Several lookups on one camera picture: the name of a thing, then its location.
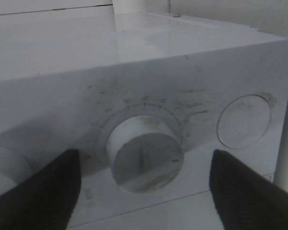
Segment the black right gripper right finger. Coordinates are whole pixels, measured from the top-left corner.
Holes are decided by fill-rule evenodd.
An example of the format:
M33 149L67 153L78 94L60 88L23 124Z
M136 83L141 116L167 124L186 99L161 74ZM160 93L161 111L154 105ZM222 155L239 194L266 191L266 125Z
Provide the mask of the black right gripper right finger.
M226 230L288 230L288 192L230 153L214 150L209 187Z

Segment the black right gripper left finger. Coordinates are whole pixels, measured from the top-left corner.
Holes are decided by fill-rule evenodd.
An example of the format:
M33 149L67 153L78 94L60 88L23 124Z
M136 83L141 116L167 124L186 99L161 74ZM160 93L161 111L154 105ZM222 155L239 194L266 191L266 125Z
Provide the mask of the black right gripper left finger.
M81 190L79 151L69 149L0 195L0 230L64 230Z

